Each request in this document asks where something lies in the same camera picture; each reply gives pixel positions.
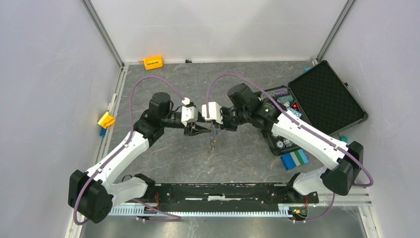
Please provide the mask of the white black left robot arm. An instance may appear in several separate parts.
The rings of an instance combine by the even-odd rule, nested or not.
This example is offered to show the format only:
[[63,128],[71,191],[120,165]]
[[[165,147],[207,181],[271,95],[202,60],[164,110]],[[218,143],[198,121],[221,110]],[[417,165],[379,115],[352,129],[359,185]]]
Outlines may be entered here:
[[99,223],[122,203],[135,198],[152,201],[156,189],[149,185],[146,178],[134,176],[120,183],[115,180],[134,159],[161,138],[165,128],[183,129],[187,136],[209,132],[209,129],[198,125],[209,118],[207,108],[203,109],[203,113],[199,112],[189,98],[184,98],[178,112],[173,109],[169,94],[153,94],[148,109],[117,147],[85,172],[75,170],[71,174],[68,205],[73,208],[74,218],[82,214],[89,221]]

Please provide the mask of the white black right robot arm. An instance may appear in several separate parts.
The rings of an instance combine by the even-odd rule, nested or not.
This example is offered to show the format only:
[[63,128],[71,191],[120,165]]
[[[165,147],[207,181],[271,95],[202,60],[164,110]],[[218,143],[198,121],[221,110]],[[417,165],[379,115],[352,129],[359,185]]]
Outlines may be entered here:
[[233,107],[221,107],[218,111],[224,129],[235,131],[239,125],[250,123],[256,128],[270,130],[291,140],[323,164],[320,169],[297,173],[291,178],[290,186],[286,188],[290,201],[299,202],[320,189],[345,196],[356,185],[355,180],[363,166],[362,144],[356,141],[347,144],[321,132],[273,98],[262,101],[244,83],[232,87],[227,96]]

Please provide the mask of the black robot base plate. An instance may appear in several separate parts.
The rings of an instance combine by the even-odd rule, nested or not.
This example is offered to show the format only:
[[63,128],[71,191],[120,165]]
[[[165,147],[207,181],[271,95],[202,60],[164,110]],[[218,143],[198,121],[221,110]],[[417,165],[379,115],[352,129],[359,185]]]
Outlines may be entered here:
[[318,193],[301,195],[285,183],[156,183],[141,200],[165,212],[274,212],[279,204],[317,204]]

